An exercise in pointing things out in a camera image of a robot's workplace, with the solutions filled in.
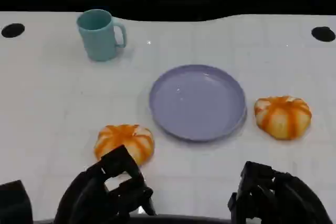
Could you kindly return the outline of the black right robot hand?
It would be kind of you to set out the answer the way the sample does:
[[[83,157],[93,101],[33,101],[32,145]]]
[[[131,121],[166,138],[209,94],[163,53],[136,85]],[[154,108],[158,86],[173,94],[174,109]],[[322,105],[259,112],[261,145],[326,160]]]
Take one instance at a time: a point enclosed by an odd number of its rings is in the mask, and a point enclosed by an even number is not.
[[[232,223],[258,218],[261,223],[331,223],[311,188],[296,176],[247,161],[238,190],[228,201]]]

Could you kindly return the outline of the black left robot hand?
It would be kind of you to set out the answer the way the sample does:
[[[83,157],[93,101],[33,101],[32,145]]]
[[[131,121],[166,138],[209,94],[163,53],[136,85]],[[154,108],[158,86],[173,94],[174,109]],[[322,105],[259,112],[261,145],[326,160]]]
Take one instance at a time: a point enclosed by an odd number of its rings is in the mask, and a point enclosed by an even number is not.
[[[152,195],[135,160],[121,145],[71,182],[54,223],[126,223],[138,208],[154,216]]]

